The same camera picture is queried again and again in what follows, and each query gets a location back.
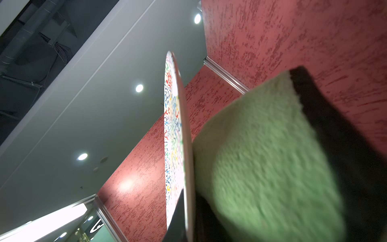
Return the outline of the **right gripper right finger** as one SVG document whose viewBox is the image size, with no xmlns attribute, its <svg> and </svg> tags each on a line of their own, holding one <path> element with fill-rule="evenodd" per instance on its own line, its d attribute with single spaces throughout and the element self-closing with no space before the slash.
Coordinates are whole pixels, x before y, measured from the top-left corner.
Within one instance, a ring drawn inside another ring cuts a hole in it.
<svg viewBox="0 0 387 242">
<path fill-rule="evenodd" d="M 225 228 L 216 218 L 207 201 L 196 195 L 195 242 L 231 242 Z"/>
</svg>

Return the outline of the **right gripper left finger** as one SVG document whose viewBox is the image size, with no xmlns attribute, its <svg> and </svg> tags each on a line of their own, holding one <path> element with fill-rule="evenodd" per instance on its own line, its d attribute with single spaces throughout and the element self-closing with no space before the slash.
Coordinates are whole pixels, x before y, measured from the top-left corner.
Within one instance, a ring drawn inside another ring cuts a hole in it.
<svg viewBox="0 0 387 242">
<path fill-rule="evenodd" d="M 171 223 L 162 242 L 185 242 L 185 209 L 184 209 L 184 190 L 181 191 L 178 203 L 176 205 Z"/>
</svg>

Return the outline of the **round colourful squiggle plate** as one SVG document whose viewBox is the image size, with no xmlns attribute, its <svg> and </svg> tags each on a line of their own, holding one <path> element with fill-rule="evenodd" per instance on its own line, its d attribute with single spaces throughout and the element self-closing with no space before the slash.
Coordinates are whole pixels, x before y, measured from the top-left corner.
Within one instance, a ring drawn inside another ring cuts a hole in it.
<svg viewBox="0 0 387 242">
<path fill-rule="evenodd" d="M 184 190 L 186 242 L 195 241 L 196 194 L 192 141 L 186 96 L 174 53 L 169 51 L 164 76 L 164 161 L 167 229 Z"/>
</svg>

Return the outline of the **green microfiber cloth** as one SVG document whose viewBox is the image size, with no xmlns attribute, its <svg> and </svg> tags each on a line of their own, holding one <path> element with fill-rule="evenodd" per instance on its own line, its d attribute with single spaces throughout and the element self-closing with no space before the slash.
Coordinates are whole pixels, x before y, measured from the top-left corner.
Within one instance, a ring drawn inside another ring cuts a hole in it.
<svg viewBox="0 0 387 242">
<path fill-rule="evenodd" d="M 387 161 L 297 67 L 212 117 L 197 194 L 232 242 L 384 242 Z"/>
</svg>

